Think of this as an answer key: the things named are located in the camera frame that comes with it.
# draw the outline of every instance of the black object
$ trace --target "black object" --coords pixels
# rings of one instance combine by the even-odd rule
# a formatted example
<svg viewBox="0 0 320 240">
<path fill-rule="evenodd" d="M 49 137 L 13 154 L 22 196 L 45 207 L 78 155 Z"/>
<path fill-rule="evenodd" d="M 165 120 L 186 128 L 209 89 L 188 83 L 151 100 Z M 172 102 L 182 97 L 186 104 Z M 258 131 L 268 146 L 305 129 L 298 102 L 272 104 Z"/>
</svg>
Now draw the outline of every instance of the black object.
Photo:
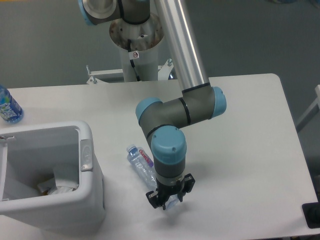
<svg viewBox="0 0 320 240">
<path fill-rule="evenodd" d="M 302 205 L 302 210 L 308 227 L 320 228 L 320 202 L 305 203 Z"/>
<path fill-rule="evenodd" d="M 177 180 L 175 185 L 167 186 L 156 180 L 157 189 L 156 191 L 147 192 L 146 198 L 153 208 L 162 207 L 166 210 L 166 202 L 171 195 L 176 195 L 180 202 L 183 201 L 183 197 L 186 193 L 190 193 L 195 185 L 196 180 L 191 175 L 191 173 L 184 176 L 183 180 Z"/>
<path fill-rule="evenodd" d="M 132 42 L 131 39 L 128 39 L 128 45 L 127 45 L 128 53 L 131 52 L 131 42 Z M 135 73 L 135 77 L 136 77 L 137 82 L 140 82 L 141 79 L 140 79 L 140 76 L 139 76 L 139 74 L 138 74 L 138 72 L 137 72 L 136 65 L 135 65 L 135 62 L 134 62 L 133 59 L 130 59 L 130 64 L 131 64 L 131 67 L 132 67 L 133 70 L 134 70 L 134 73 Z"/>
</svg>

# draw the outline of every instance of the blue joint cap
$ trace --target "blue joint cap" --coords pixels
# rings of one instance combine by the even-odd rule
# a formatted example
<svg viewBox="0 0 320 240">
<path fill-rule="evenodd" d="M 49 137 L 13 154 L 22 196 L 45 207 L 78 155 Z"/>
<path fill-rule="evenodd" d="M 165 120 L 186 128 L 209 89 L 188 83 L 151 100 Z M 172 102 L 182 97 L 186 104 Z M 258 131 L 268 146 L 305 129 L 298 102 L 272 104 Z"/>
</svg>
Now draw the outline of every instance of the blue joint cap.
<svg viewBox="0 0 320 240">
<path fill-rule="evenodd" d="M 186 158 L 187 143 L 184 133 L 175 126 L 162 126 L 151 140 L 153 156 L 165 165 L 175 165 Z"/>
<path fill-rule="evenodd" d="M 138 103 L 138 105 L 135 108 L 135 115 L 136 118 L 138 119 L 138 122 L 140 122 L 140 118 L 142 116 L 142 114 L 144 113 L 144 111 L 151 105 L 157 102 L 161 102 L 162 101 L 157 98 L 157 97 L 148 97 L 144 100 L 142 100 L 141 102 Z"/>
<path fill-rule="evenodd" d="M 220 87 L 212 87 L 214 91 L 214 110 L 211 118 L 223 114 L 227 109 L 227 100 Z"/>
<path fill-rule="evenodd" d="M 83 0 L 78 0 L 78 4 L 79 4 L 79 8 L 80 8 L 80 12 L 82 14 L 82 17 L 84 18 L 84 21 L 87 25 L 89 26 L 93 26 L 94 24 L 89 20 L 87 14 L 86 14 L 86 11 L 84 9 L 84 5 L 82 3 Z"/>
</svg>

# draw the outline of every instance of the metal bracket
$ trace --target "metal bracket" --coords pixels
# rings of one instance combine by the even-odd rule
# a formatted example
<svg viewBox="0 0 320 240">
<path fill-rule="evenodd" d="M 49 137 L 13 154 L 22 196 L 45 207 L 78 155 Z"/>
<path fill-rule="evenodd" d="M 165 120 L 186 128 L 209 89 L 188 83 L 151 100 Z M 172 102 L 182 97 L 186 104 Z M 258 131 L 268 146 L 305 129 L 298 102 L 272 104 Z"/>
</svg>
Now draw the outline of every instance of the metal bracket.
<svg viewBox="0 0 320 240">
<path fill-rule="evenodd" d="M 171 58 L 169 58 L 163 66 L 158 66 L 158 81 L 171 79 L 171 72 L 174 68 L 174 64 Z M 102 84 L 102 83 L 115 83 L 119 78 L 123 78 L 124 72 L 122 69 L 102 70 L 102 71 L 90 71 L 89 66 L 86 66 L 86 71 L 89 79 L 87 84 Z"/>
</svg>

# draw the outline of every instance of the blue bottle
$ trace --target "blue bottle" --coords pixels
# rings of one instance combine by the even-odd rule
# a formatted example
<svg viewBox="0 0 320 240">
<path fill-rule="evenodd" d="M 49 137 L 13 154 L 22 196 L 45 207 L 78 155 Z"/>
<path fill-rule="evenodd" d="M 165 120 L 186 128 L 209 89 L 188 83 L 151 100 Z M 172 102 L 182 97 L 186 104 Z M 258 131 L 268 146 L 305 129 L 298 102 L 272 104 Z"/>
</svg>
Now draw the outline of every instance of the blue bottle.
<svg viewBox="0 0 320 240">
<path fill-rule="evenodd" d="M 0 116 L 8 123 L 16 124 L 23 118 L 24 112 L 8 89 L 0 85 Z"/>
</svg>

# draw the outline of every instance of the silver metal tube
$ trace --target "silver metal tube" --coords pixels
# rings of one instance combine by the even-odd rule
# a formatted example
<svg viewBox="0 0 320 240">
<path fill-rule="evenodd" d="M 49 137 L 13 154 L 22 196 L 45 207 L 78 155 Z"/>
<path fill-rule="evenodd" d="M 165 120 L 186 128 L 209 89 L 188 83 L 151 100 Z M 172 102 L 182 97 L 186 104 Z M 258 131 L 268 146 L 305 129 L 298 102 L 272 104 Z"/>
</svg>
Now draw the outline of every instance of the silver metal tube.
<svg viewBox="0 0 320 240">
<path fill-rule="evenodd" d="M 209 83 L 203 67 L 185 0 L 155 0 L 182 90 Z"/>
<path fill-rule="evenodd" d="M 311 121 L 311 119 L 317 115 L 320 110 L 319 107 L 320 103 L 318 98 L 316 98 L 296 122 L 295 129 L 297 133 L 299 133 Z"/>
</svg>

